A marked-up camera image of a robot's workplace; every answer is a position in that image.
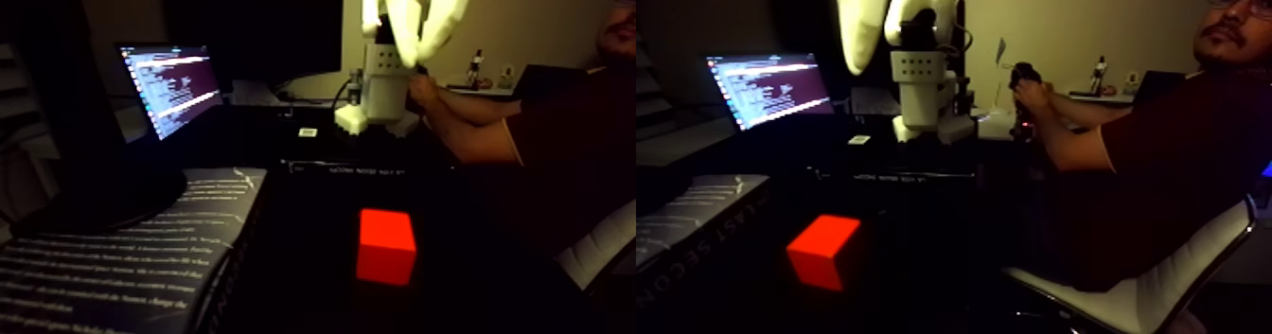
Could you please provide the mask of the person's hand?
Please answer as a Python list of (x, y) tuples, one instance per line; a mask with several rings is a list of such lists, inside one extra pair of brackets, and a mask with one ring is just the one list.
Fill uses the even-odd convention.
[(408, 97), (421, 116), (436, 116), (446, 112), (444, 102), (440, 100), (440, 90), (432, 77), (425, 74), (413, 74), (408, 83)]

